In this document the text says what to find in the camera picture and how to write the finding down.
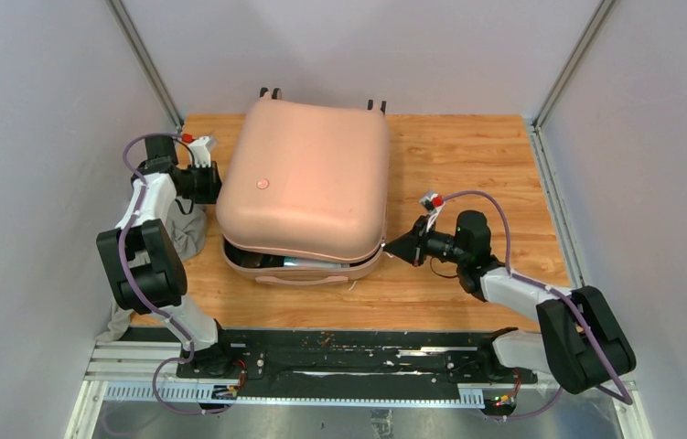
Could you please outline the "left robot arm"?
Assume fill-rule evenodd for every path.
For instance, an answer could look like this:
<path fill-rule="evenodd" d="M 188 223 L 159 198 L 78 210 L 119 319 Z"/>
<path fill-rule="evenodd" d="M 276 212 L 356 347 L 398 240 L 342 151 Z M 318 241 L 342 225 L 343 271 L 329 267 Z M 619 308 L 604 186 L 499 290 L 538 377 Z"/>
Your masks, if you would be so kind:
<path fill-rule="evenodd" d="M 133 193 L 120 221 L 96 245 L 116 304 L 159 320 L 182 344 L 181 363 L 213 378 L 228 376 L 235 353 L 220 323 L 188 297 L 188 278 L 165 221 L 182 199 L 213 205 L 222 181 L 210 135 L 154 133 L 140 136 L 146 158 L 134 166 Z"/>

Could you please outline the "pink suitcase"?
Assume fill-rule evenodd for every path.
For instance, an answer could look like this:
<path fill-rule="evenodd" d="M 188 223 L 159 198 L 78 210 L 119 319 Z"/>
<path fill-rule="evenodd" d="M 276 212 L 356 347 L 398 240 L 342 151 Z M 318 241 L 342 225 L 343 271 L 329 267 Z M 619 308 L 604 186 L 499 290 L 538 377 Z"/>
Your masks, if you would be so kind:
<path fill-rule="evenodd" d="M 339 108 L 261 90 L 246 113 L 216 203 L 224 261 L 260 284 L 355 282 L 387 231 L 385 102 Z"/>

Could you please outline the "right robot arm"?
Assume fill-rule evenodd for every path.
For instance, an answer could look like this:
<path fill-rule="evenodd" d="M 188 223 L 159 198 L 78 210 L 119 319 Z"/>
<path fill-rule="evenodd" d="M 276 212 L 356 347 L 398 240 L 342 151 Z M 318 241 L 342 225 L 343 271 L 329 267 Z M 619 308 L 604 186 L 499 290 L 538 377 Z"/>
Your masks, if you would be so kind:
<path fill-rule="evenodd" d="M 622 377 L 636 368 L 636 355 L 603 293 L 591 285 L 559 288 L 518 273 L 492 253 L 490 241 L 486 216 L 464 210 L 454 233 L 435 230 L 422 216 L 384 250 L 415 267 L 429 258 L 450 262 L 465 293 L 538 323 L 537 332 L 506 327 L 484 338 L 477 360 L 486 380 L 527 369 L 553 376 L 572 394 L 597 389 L 631 403 Z"/>

